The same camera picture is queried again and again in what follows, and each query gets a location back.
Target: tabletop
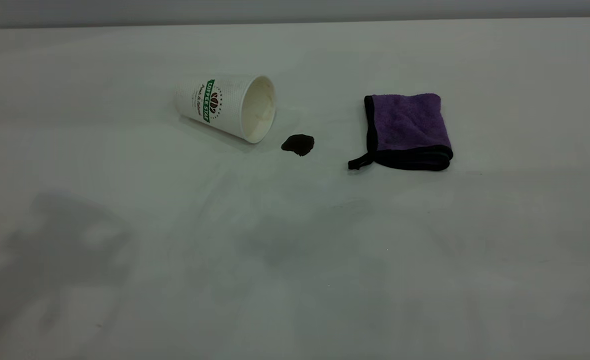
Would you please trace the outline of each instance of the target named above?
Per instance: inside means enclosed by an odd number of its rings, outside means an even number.
[[[262,142],[177,114],[213,72],[273,80]],[[450,168],[348,171],[363,96],[426,92]],[[26,358],[590,359],[590,18],[0,29]]]

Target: coffee spill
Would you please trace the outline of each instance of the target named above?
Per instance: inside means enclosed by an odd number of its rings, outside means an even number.
[[[315,146],[315,139],[312,136],[297,134],[292,135],[285,143],[281,144],[281,149],[284,151],[292,151],[300,157],[303,157],[303,155],[310,153],[313,146]]]

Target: wall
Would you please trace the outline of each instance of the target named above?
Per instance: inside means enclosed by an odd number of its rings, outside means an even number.
[[[590,0],[0,0],[0,27],[590,16]]]

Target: microfiber cloth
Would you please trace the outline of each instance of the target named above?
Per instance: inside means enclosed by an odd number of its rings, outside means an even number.
[[[349,169],[356,170],[372,162],[404,170],[448,168],[453,151],[438,95],[373,95],[366,96],[364,104],[368,152],[348,162]]]

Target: white paper cup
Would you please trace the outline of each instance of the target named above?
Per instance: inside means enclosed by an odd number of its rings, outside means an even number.
[[[193,75],[175,92],[183,116],[256,144],[275,117],[275,86],[265,76]]]

